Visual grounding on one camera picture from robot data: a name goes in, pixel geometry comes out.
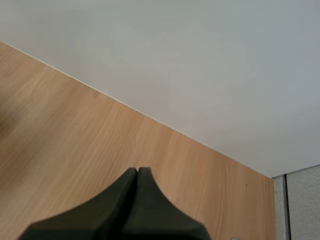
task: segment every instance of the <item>wood grain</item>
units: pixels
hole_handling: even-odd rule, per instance
[[[213,240],[274,240],[273,180],[0,43],[0,239],[151,167]]]

